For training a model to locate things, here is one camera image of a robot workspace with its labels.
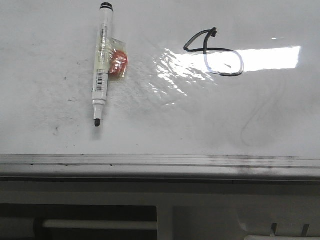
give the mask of plastic packaging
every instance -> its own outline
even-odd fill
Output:
[[[113,80],[124,78],[128,64],[126,44],[112,38],[110,40],[110,56],[110,77]]]

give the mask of white whiteboard surface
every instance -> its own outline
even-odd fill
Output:
[[[320,156],[320,1],[110,2],[129,67],[96,128],[101,1],[0,0],[0,154]],[[183,62],[212,27],[249,55],[241,76]]]

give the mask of marker barcode label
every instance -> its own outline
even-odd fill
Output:
[[[104,90],[106,73],[104,71],[97,71],[95,80],[95,91],[102,92]]]

